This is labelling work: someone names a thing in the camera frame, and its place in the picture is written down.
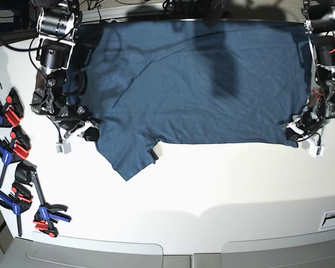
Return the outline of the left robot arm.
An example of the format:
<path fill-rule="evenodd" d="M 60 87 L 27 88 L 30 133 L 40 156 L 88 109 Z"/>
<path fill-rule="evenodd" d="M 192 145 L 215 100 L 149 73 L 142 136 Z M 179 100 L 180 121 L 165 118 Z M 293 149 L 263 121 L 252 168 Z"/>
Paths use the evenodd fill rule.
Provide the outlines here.
<path fill-rule="evenodd" d="M 284 124 L 286 137 L 313 157 L 322 156 L 324 126 L 335 118 L 335 1 L 304 1 L 301 9 L 315 82 L 301 114 Z"/>

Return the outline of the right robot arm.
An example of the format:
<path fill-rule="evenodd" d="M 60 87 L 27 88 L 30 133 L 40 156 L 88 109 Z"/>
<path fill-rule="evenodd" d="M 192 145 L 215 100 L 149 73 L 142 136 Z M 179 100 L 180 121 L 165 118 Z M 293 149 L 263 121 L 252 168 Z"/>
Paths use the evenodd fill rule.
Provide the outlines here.
<path fill-rule="evenodd" d="M 36 60 L 41 66 L 37 69 L 31 110 L 47 117 L 58 131 L 65 130 L 64 134 L 58 134 L 56 150 L 67 154 L 71 152 L 73 137 L 87 141 L 96 141 L 99 137 L 98 124 L 87 109 L 69 103 L 69 97 L 84 92 L 87 74 L 78 71 L 75 89 L 72 92 L 63 90 L 83 14 L 78 1 L 33 1 L 33 4 L 40 8 L 36 25 L 39 34 Z"/>

